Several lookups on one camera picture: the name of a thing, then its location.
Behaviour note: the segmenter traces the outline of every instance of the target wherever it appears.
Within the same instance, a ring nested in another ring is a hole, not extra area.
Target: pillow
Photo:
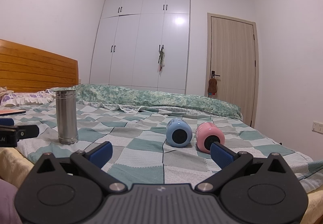
[[[0,107],[15,105],[41,105],[52,102],[55,97],[49,93],[11,93],[2,96]]]

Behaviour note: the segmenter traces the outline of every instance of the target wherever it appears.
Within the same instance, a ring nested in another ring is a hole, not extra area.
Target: teal and white blanket
[[[58,141],[55,101],[16,107],[26,110],[26,113],[7,117],[13,118],[16,125],[36,124],[40,129],[37,138],[20,140],[17,149],[35,163],[44,152],[52,152],[56,157],[69,157],[78,149],[87,151],[104,141],[110,141],[113,157],[102,170],[129,188],[133,183],[191,183],[194,187],[220,168],[210,155],[198,150],[194,134],[191,143],[185,148],[169,146],[165,136],[166,125],[172,118],[180,117],[194,133],[199,124],[205,121],[215,123],[224,132],[225,146],[234,152],[245,150],[254,157],[267,157],[271,152],[280,153],[306,192],[323,184],[323,161],[313,162],[310,157],[285,148],[242,123],[239,118],[235,118],[240,116],[236,108],[222,110],[225,117],[220,117],[209,115],[210,109],[197,112],[192,105],[174,107],[158,102],[155,106],[159,108],[155,108],[147,107],[147,104],[151,104],[148,102],[131,106],[122,100],[121,105],[104,103],[104,99],[95,100],[95,97],[78,99],[78,103],[81,103],[77,104],[79,141],[73,145],[62,145]]]

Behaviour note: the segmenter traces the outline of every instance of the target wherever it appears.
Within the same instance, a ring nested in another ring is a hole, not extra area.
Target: door
[[[185,89],[189,14],[165,14],[162,45],[164,67],[159,73],[158,88]]]
[[[119,15],[122,0],[105,0],[101,18]]]
[[[165,13],[190,13],[190,0],[166,0]]]
[[[255,92],[253,25],[211,17],[211,72],[217,79],[215,98],[241,108],[243,122],[251,125]]]
[[[140,14],[143,0],[122,0],[119,15]]]
[[[140,16],[132,85],[157,88],[164,14]]]
[[[143,0],[142,14],[164,13],[165,0]]]
[[[101,19],[91,65],[90,83],[109,84],[114,36],[119,17]]]
[[[120,16],[113,47],[110,85],[131,85],[140,15]]]

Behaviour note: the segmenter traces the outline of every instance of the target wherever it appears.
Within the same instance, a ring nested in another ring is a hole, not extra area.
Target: pink cup
[[[223,132],[212,122],[204,122],[200,124],[195,132],[196,143],[201,152],[210,153],[211,144],[215,141],[224,145]]]

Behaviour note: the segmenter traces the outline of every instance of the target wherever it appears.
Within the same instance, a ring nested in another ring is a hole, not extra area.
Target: wooden headboard
[[[37,92],[79,83],[77,60],[0,39],[0,86]]]

